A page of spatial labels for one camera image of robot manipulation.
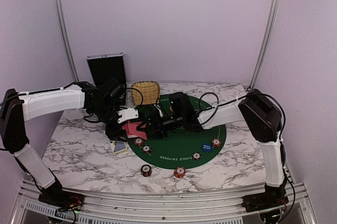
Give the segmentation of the red playing card deck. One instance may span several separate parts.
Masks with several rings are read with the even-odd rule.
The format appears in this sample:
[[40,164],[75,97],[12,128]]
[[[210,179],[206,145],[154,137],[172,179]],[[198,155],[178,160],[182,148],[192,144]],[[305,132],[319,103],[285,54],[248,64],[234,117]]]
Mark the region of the red playing card deck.
[[147,140],[146,132],[139,131],[137,129],[137,126],[139,125],[139,122],[132,123],[128,121],[122,126],[122,129],[126,132],[126,136],[128,138],[142,138],[144,140]]

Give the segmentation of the blue small blind button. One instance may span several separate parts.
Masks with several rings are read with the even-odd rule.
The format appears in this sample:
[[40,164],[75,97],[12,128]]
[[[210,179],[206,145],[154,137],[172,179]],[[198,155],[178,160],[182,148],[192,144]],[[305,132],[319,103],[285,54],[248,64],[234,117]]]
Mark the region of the blue small blind button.
[[204,143],[204,144],[202,144],[201,149],[202,149],[203,152],[210,153],[213,150],[213,145],[208,144],[208,143]]

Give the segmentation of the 100 chip stack bottom mat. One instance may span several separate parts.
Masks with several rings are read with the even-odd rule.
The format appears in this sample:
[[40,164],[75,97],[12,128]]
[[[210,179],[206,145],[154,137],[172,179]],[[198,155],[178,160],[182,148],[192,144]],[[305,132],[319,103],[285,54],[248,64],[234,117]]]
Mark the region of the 100 chip stack bottom mat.
[[201,158],[202,158],[202,155],[199,152],[192,153],[193,160],[200,160]]

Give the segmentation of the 5 chip stack mat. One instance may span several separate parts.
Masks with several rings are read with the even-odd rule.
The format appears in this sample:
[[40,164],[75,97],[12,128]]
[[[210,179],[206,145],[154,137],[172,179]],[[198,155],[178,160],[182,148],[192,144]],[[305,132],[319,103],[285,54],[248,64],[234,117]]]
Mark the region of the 5 chip stack mat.
[[212,140],[213,147],[220,147],[221,144],[222,144],[222,142],[219,139],[217,139],[217,138],[215,138],[215,139]]

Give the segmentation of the red tan 5 chip stack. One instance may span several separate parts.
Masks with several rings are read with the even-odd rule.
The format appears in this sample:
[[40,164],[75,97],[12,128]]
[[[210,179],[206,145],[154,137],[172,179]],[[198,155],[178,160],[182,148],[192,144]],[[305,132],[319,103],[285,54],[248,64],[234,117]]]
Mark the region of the red tan 5 chip stack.
[[186,173],[186,170],[184,167],[177,167],[175,170],[174,170],[174,176],[176,178],[183,178],[185,176],[185,173]]

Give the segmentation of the black red 100 chip stack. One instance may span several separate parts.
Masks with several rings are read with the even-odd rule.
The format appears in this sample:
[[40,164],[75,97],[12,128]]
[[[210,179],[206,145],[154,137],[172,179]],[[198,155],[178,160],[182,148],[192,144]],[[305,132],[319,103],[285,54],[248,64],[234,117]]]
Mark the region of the black red 100 chip stack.
[[150,165],[143,165],[141,167],[141,174],[143,177],[149,177],[152,174],[152,168]]

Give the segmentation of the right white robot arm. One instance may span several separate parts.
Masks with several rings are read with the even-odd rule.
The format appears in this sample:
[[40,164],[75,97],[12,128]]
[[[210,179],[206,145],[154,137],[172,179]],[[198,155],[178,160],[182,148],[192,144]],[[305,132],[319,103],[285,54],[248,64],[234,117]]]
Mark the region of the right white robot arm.
[[264,158],[266,183],[261,203],[272,207],[281,199],[287,182],[284,164],[286,154],[282,144],[285,113],[281,105],[270,95],[253,89],[246,95],[205,109],[194,108],[186,93],[169,96],[172,113],[162,116],[160,109],[151,105],[151,113],[137,127],[152,132],[156,138],[164,138],[169,130],[183,127],[200,133],[217,126],[245,121],[258,141]]

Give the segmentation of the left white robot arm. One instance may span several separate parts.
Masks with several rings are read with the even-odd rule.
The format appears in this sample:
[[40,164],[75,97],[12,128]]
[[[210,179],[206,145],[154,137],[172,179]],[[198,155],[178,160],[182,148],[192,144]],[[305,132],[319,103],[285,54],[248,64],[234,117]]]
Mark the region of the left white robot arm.
[[120,104],[125,94],[126,87],[114,79],[109,79],[103,86],[81,81],[42,90],[9,89],[1,102],[2,150],[10,153],[46,191],[48,200],[61,206],[67,199],[63,185],[33,147],[26,125],[65,111],[83,110],[103,123],[107,137],[113,138],[117,131],[123,130],[124,124],[138,117],[136,108]]

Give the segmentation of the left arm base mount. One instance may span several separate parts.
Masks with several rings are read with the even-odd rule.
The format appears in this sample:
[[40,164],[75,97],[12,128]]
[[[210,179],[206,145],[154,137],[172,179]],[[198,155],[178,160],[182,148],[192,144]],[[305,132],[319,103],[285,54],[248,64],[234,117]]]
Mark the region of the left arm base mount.
[[65,191],[60,188],[42,188],[38,200],[49,205],[57,206],[61,208],[62,211],[72,209],[80,210],[83,206],[84,195]]

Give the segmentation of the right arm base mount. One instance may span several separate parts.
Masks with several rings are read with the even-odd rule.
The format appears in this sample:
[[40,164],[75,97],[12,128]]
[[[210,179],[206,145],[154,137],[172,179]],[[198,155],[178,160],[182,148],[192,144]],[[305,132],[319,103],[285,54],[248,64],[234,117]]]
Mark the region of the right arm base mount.
[[241,206],[246,212],[265,210],[273,207],[286,205],[289,200],[285,193],[262,192],[258,194],[247,195],[242,198]]

